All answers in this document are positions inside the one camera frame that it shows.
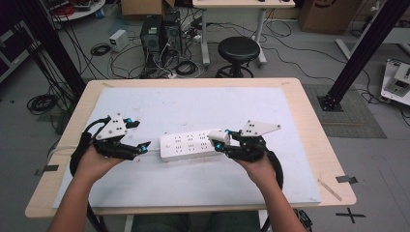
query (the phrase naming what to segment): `power strip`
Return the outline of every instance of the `power strip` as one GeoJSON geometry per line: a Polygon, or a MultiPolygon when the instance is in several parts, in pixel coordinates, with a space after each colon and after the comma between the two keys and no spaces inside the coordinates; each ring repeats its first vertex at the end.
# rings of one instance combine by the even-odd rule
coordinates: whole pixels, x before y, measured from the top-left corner
{"type": "Polygon", "coordinates": [[[161,158],[163,161],[185,160],[222,154],[215,151],[209,141],[210,131],[200,130],[161,136],[161,158]]]}

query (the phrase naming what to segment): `desk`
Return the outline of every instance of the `desk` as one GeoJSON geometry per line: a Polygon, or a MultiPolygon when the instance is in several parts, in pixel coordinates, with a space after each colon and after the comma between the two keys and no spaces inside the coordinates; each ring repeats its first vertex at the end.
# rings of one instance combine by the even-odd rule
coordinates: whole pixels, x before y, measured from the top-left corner
{"type": "MultiPolygon", "coordinates": [[[[311,107],[305,91],[296,78],[255,78],[255,79],[174,79],[174,80],[98,80],[90,82],[73,117],[60,140],[58,147],[77,144],[80,134],[86,126],[87,120],[99,98],[103,88],[166,88],[166,87],[279,87],[282,89],[293,121],[300,135],[300,139],[307,154],[307,160],[315,179],[321,179],[326,187],[317,183],[322,202],[304,207],[352,205],[356,196],[348,183],[338,183],[336,176],[343,176],[343,170],[337,160],[325,132],[323,131],[311,107]],[[335,197],[336,192],[341,200],[335,197]]],[[[26,216],[29,218],[52,217],[56,209],[52,208],[55,196],[63,178],[64,169],[70,160],[72,151],[65,150],[55,153],[50,165],[58,164],[60,168],[54,172],[45,172],[40,180],[28,206],[26,216]]],[[[235,210],[260,210],[261,207],[223,206],[223,207],[155,207],[155,208],[99,208],[99,215],[132,215],[152,213],[183,213],[183,212],[211,212],[235,210]]]]}
{"type": "MultiPolygon", "coordinates": [[[[210,65],[208,42],[207,42],[207,32],[206,23],[208,21],[206,17],[206,9],[209,8],[260,8],[258,25],[255,33],[254,40],[259,44],[260,35],[262,33],[263,21],[266,14],[266,9],[268,8],[293,8],[295,3],[293,1],[283,2],[280,0],[266,0],[265,2],[259,2],[257,0],[193,0],[193,5],[196,8],[202,9],[202,63],[205,67],[210,65]]],[[[263,53],[262,48],[260,49],[260,54],[258,57],[259,66],[265,65],[266,58],[263,53]]]]}

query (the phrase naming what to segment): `human hand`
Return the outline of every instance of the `human hand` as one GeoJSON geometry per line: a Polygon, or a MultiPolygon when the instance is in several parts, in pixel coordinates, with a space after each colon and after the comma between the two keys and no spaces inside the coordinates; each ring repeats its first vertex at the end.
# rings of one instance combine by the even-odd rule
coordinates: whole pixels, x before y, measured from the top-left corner
{"type": "Polygon", "coordinates": [[[265,154],[262,159],[255,162],[247,162],[235,159],[248,172],[250,179],[259,187],[265,184],[276,183],[275,169],[265,154]]]}
{"type": "Polygon", "coordinates": [[[112,167],[124,161],[123,159],[106,158],[99,154],[91,145],[81,158],[78,168],[74,174],[76,179],[93,185],[104,176],[112,167]]]}

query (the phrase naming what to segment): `white board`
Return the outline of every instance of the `white board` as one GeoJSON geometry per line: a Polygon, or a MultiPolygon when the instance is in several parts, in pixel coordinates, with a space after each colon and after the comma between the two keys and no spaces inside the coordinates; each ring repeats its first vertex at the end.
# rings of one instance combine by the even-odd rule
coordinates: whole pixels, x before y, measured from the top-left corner
{"type": "MultiPolygon", "coordinates": [[[[140,121],[122,139],[136,146],[151,141],[159,149],[164,133],[214,128],[240,130],[249,119],[280,124],[263,135],[284,171],[283,191],[290,203],[321,201],[304,148],[280,88],[107,88],[88,124],[121,113],[140,121]]],[[[53,207],[58,207],[71,175],[67,168],[53,207]]],[[[163,162],[159,152],[124,161],[97,181],[94,207],[232,206],[264,204],[245,169],[224,154],[163,162]]]]}

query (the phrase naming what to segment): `stool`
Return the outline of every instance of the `stool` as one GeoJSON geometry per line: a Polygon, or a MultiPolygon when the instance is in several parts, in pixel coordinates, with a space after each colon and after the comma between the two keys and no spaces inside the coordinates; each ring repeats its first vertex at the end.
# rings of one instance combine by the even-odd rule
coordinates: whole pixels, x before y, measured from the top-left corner
{"type": "Polygon", "coordinates": [[[218,52],[231,64],[218,69],[217,77],[244,77],[241,70],[247,71],[253,77],[253,73],[242,65],[258,57],[260,47],[257,42],[246,37],[230,37],[220,42],[218,52]]]}

